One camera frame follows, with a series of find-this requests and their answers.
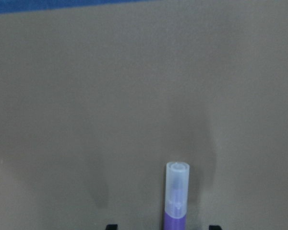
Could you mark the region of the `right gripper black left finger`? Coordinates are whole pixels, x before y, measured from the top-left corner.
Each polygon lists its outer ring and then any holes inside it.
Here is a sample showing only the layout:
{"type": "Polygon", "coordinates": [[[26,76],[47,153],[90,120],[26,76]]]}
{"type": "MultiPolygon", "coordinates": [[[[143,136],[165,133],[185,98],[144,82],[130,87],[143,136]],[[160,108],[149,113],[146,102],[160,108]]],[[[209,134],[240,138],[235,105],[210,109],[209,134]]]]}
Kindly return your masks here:
{"type": "Polygon", "coordinates": [[[117,230],[118,229],[118,225],[117,224],[108,224],[105,227],[105,230],[117,230]]]}

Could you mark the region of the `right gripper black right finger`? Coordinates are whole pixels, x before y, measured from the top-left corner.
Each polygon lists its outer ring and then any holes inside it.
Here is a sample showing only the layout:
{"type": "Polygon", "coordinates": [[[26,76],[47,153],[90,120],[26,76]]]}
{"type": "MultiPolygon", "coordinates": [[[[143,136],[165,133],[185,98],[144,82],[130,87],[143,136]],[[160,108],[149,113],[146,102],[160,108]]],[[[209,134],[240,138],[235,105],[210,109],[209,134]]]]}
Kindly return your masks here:
{"type": "Polygon", "coordinates": [[[209,225],[209,230],[223,230],[219,225],[209,225]]]}

